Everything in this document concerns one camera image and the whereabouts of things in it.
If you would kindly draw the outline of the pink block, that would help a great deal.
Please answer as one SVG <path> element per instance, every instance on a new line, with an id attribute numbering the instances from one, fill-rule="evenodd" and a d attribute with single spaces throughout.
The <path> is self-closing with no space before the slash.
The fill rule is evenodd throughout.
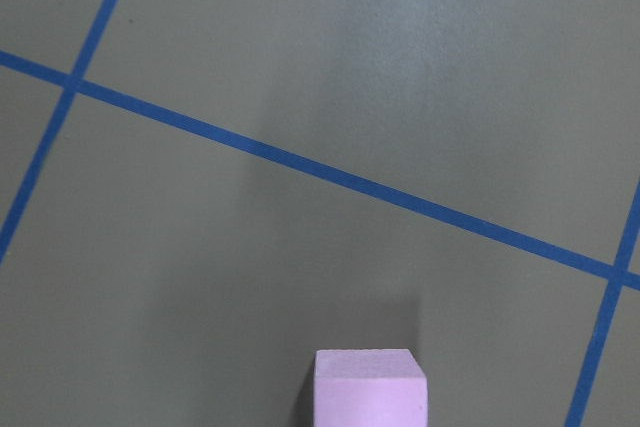
<path id="1" fill-rule="evenodd" d="M 313 424 L 426 427 L 426 375 L 408 349 L 319 350 Z"/>

